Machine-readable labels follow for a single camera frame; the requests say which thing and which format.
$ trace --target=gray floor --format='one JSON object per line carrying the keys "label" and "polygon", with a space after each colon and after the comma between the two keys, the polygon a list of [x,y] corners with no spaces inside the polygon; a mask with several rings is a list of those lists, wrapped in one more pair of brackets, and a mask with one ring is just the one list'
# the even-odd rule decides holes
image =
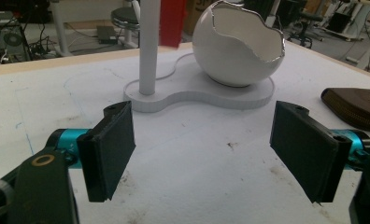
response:
{"label": "gray floor", "polygon": [[[115,28],[115,31],[117,35],[123,35],[121,29]],[[292,32],[299,32],[299,30],[293,28],[291,25],[283,30],[286,37],[288,37]],[[99,44],[98,39],[96,38],[95,29],[76,30],[67,26],[65,33],[69,50],[74,55],[128,49],[121,44],[113,46]],[[360,34],[361,40],[352,41],[346,41],[343,37],[332,35],[319,28],[310,28],[307,35],[311,37],[323,37],[323,41],[319,41],[319,38],[313,38],[312,50],[354,66],[355,63],[348,62],[346,58],[352,57],[359,59],[367,50],[370,49],[370,32],[367,34],[365,31],[362,31]],[[44,26],[41,24],[28,24],[25,29],[25,36],[29,44],[38,42],[41,38],[44,39],[49,37],[49,41],[42,41],[42,46],[44,49],[49,49],[50,53],[41,55],[40,57],[37,57],[38,55],[36,55],[37,59],[57,57],[55,50],[59,45],[54,24],[52,22],[45,24]],[[137,34],[134,34],[134,41],[137,42]],[[182,42],[190,41],[192,41],[192,37],[190,35],[183,34]]]}

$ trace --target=white ceramic bowl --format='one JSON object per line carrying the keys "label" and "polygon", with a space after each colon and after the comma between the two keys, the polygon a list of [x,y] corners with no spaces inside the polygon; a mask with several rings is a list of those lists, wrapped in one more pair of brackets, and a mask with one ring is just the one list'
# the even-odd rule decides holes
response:
{"label": "white ceramic bowl", "polygon": [[219,1],[196,24],[194,57],[214,80],[245,87],[272,75],[284,58],[284,35],[267,27],[261,16]]}

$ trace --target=desk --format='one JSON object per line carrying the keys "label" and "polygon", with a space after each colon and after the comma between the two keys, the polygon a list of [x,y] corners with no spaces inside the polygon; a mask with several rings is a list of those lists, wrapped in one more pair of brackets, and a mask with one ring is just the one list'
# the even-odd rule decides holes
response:
{"label": "desk", "polygon": [[[190,44],[161,49],[157,75],[191,51]],[[43,148],[54,130],[93,127],[138,78],[137,53],[0,66],[0,177]],[[111,202],[88,203],[82,172],[70,171],[81,223],[349,223],[360,174],[344,172],[333,203],[311,204],[269,138],[276,100],[308,108],[328,128],[350,128],[320,93],[370,88],[370,74],[287,43],[272,79],[272,101],[255,110],[183,102],[135,112],[137,147]]]}

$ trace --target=lamp base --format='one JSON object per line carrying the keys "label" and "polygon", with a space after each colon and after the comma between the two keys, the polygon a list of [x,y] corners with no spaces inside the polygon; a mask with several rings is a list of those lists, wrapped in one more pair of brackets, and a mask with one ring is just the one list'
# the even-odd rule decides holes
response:
{"label": "lamp base", "polygon": [[172,75],[157,78],[155,84],[155,93],[144,95],[139,92],[138,80],[128,83],[124,100],[132,101],[134,111],[146,113],[161,111],[181,101],[199,101],[230,109],[254,109],[266,105],[275,91],[271,78],[247,87],[224,86],[202,70],[193,54],[178,59]]}

